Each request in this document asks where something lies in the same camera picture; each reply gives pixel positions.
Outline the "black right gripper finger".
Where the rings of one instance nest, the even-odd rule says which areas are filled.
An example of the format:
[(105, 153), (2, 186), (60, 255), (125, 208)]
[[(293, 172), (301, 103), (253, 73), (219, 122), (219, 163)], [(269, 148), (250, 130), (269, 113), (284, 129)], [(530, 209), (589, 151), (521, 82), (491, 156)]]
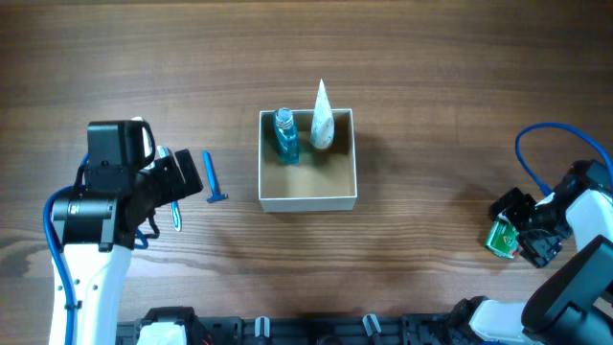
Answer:
[(534, 198), (515, 187), (489, 206), (488, 215), (491, 220), (505, 219), (510, 223), (524, 223), (529, 220), (534, 208)]
[(519, 234), (520, 256), (536, 268), (545, 267), (561, 251), (561, 240), (542, 234)]

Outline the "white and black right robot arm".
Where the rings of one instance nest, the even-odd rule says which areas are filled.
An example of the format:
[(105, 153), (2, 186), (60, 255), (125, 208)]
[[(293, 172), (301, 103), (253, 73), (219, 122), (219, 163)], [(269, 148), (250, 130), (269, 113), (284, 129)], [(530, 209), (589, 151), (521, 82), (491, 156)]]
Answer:
[(458, 303), (445, 325), (480, 344), (609, 344), (612, 318), (612, 191), (607, 168), (579, 160), (541, 201), (514, 188), (489, 207), (490, 239), (518, 247), (536, 268), (569, 237), (576, 255), (524, 303), (476, 297)]

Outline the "white lotion tube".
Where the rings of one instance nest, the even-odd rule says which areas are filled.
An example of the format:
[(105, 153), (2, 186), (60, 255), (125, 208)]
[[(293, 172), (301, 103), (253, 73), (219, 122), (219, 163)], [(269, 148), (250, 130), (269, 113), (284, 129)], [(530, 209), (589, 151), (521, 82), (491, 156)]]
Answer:
[(310, 143), (318, 150), (326, 150), (334, 137), (334, 118), (324, 81), (320, 80), (313, 109)]

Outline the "green soap box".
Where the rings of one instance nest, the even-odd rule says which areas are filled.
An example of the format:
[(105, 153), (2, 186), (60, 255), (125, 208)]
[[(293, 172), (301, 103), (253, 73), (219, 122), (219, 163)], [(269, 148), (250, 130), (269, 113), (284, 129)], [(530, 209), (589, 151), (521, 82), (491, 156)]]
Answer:
[(484, 247), (499, 258), (512, 260), (519, 247), (517, 235), (518, 232), (510, 222), (497, 218), (490, 228)]

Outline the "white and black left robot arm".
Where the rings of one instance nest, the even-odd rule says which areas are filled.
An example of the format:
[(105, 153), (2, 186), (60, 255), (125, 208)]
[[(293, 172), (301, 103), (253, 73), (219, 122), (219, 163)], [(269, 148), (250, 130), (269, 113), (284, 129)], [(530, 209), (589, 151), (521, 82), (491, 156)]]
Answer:
[(157, 209), (203, 189), (190, 151), (156, 157), (141, 118), (90, 123), (87, 146), (75, 181), (43, 209), (56, 289), (52, 344), (115, 342), (132, 253), (160, 235)]

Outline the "blue mouthwash bottle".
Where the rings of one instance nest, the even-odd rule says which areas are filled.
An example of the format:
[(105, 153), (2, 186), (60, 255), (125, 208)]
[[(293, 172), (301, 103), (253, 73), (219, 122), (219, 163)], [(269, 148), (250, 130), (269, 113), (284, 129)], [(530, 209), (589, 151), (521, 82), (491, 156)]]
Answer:
[(291, 109), (282, 107), (274, 112), (274, 129), (279, 144), (279, 154), (287, 165), (299, 162), (298, 128)]

